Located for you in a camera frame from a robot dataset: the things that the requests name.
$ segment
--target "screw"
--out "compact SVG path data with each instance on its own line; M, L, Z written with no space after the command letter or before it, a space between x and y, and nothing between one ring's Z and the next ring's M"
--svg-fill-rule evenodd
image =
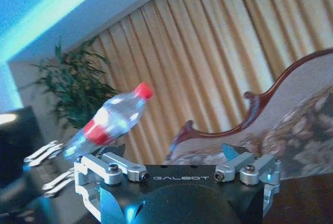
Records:
M222 181L222 180L224 179L224 174L221 173L221 172L219 172L219 171L217 171L217 172L215 172L215 174L214 174L214 179L215 179L216 181L220 182L220 181Z
M141 181L148 181L149 177L150 177L149 173L144 173L141 175L140 179L141 179Z
M118 165L117 164L110 164L108 170L110 172L117 172L118 171Z
M245 172L247 172L247 173L253 173L254 169L255 169L254 165L246 165L245 166Z

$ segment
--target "potted plant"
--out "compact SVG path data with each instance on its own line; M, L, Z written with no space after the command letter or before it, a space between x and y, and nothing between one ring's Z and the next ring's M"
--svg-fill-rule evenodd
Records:
M40 78L34 85L44 87L56 99L53 111L62 128L81 129L94 116L102 104L117 94L111 86L101 82L105 74L98 61L109 61L93 51L95 38L81 44L71 52L63 53L61 44L55 46L55 58L42 60L38 65Z

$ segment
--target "red bottle cap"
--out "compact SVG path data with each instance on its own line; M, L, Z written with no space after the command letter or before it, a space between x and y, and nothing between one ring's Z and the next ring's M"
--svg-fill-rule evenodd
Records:
M142 82L138 87L136 87L134 93L146 101L151 99L151 97L154 95L152 88L145 82Z
M110 141L108 135L105 133L104 128L101 125L95 123L92 119L86 126L83 128L85 137L97 145L109 144Z

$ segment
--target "water bottle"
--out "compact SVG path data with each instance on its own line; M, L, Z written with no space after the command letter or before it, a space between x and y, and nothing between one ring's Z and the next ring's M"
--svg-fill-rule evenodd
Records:
M153 90L141 83L133 92L108 99L92 120L68 142L63 152L64 158L74 162L77 157L112 144L129 132L139 122L146 102L152 95Z

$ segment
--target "pleated drape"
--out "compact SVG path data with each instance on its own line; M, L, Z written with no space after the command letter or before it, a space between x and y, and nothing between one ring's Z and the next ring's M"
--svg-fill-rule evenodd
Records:
M245 91L262 93L298 58L333 46L332 0L151 0L107 30L94 48L107 81L155 89L126 156L160 163L185 121L221 132L240 123Z

